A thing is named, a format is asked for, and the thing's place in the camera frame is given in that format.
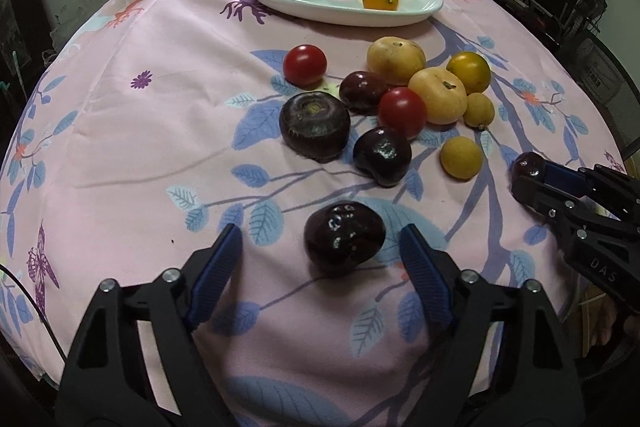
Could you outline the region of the person's right hand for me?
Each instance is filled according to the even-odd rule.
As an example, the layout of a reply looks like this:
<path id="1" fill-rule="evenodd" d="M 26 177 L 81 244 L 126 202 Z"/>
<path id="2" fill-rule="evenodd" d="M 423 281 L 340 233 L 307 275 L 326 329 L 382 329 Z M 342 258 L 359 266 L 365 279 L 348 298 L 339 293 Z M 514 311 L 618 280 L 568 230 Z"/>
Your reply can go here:
<path id="1" fill-rule="evenodd" d="M 600 309 L 598 311 L 596 325 L 593 326 L 590 346 L 605 346 L 612 337 L 613 325 L 616 321 L 616 308 L 614 301 L 607 295 L 603 296 Z"/>

